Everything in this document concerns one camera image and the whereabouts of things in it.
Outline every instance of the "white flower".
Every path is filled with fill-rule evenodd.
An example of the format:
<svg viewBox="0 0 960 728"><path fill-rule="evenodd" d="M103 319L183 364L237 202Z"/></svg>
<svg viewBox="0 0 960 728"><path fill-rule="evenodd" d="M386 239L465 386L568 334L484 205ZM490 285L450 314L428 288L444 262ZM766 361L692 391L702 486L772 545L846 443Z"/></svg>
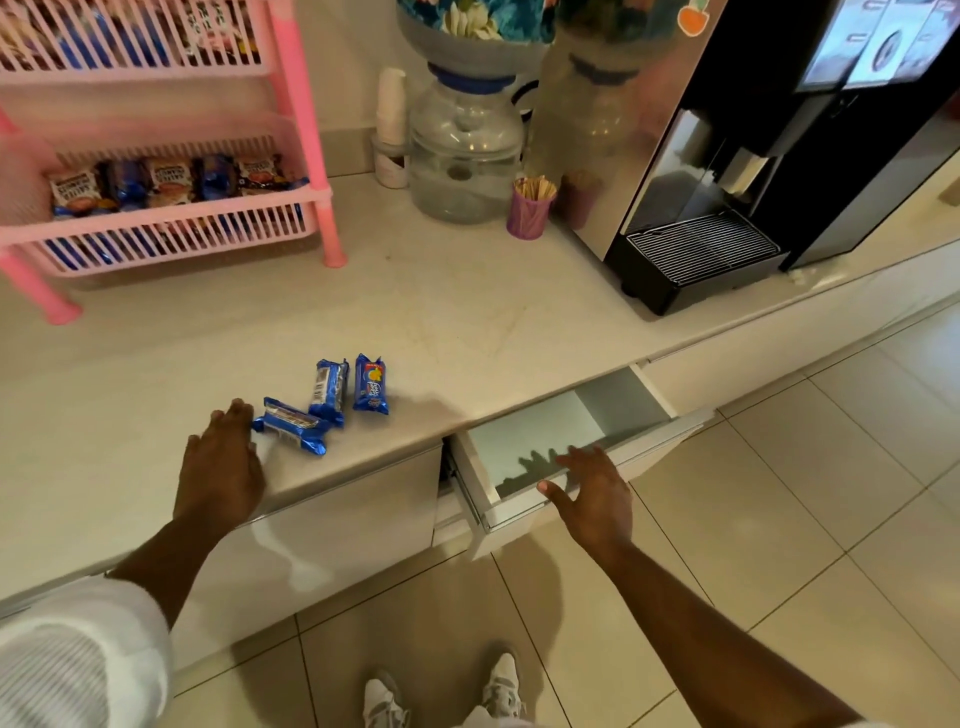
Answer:
<svg viewBox="0 0 960 728"><path fill-rule="evenodd" d="M487 6L473 2L463 11L457 3L444 15L444 33L457 37L475 37L480 40L500 40L496 21L490 17Z"/></svg>

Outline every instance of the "pink storage shelf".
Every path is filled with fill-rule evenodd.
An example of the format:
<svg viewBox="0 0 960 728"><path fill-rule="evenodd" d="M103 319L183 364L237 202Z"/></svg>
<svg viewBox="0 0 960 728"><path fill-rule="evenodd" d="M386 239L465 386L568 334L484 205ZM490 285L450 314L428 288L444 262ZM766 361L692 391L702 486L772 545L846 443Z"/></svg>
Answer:
<svg viewBox="0 0 960 728"><path fill-rule="evenodd" d="M264 0L3 0L0 85L270 73Z"/></svg>
<svg viewBox="0 0 960 728"><path fill-rule="evenodd" d="M0 0L0 86L253 75L269 80L276 113L19 130L0 109L0 272L50 323L66 324L81 310L44 276L89 276L315 231L323 237L324 263L347 263L293 0ZM217 202L52 219L47 173L102 159L211 153L280 153L287 177L309 183Z"/></svg>
<svg viewBox="0 0 960 728"><path fill-rule="evenodd" d="M309 185L284 192L186 206L53 220L44 175L101 159L283 155L291 179L306 176L293 121L254 118L113 122L42 134L0 136L0 247L19 245L44 273L88 276L176 258L208 255L303 237L318 228L316 206L329 190Z"/></svg>

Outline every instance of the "person's left hand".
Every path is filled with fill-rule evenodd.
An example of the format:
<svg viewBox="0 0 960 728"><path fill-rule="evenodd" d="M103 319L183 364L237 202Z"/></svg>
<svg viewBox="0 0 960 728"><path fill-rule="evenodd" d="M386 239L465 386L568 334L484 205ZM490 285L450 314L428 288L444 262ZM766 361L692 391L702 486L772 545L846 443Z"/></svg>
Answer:
<svg viewBox="0 0 960 728"><path fill-rule="evenodd" d="M234 400L215 409L203 435L190 435L183 453L174 518L196 516L224 534L245 522L266 487L250 441L253 408Z"/></svg>

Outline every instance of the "foot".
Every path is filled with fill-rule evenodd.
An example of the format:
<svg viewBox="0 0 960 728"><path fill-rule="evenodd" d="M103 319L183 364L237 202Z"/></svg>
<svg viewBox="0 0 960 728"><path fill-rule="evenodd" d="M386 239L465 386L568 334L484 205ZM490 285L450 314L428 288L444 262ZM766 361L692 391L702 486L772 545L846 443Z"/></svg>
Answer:
<svg viewBox="0 0 960 728"><path fill-rule="evenodd" d="M520 717L520 679L516 676L516 660L504 652L490 671L490 680L483 689L483 707L491 717Z"/></svg>
<svg viewBox="0 0 960 728"><path fill-rule="evenodd" d="M363 720L365 728L406 728L410 711L398 705L400 699L396 683L389 673L379 671L367 681L363 691Z"/></svg>

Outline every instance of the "person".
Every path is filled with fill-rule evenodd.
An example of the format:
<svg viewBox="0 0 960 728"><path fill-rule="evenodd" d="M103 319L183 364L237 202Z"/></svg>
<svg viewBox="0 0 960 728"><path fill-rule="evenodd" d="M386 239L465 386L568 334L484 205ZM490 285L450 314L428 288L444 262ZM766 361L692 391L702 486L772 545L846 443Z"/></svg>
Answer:
<svg viewBox="0 0 960 728"><path fill-rule="evenodd" d="M264 493L251 444L252 408L234 400L187 439L173 518L102 577L40 600L0 628L0 726L153 725L170 691L169 630L209 552L247 521ZM631 540L630 487L601 449L571 448L557 462L580 494L540 491L573 539L610 578L705 728L841 728L863 718L832 692L725 619ZM517 728L516 658L501 651L463 728ZM364 693L366 728L406 728L394 680Z"/></svg>

